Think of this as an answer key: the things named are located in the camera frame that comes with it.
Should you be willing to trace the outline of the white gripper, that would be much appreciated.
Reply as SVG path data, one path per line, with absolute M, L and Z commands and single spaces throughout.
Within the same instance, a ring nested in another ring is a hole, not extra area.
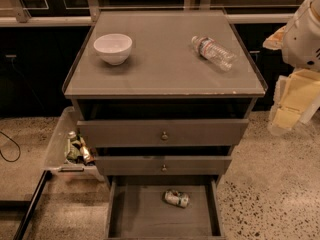
M 263 47 L 281 50 L 285 27 L 276 30 L 265 39 Z M 281 76 L 279 96 L 269 113 L 267 129 L 274 136 L 281 136 L 292 130 L 300 121 L 307 123 L 319 109 L 320 73 L 308 69 L 295 70 L 288 77 Z

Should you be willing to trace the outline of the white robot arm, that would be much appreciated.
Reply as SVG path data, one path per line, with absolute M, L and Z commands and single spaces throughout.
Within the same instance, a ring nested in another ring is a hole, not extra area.
M 269 114 L 268 130 L 280 136 L 309 122 L 320 107 L 320 0 L 305 0 L 263 47 L 280 50 L 294 68 L 288 77 L 279 76 Z

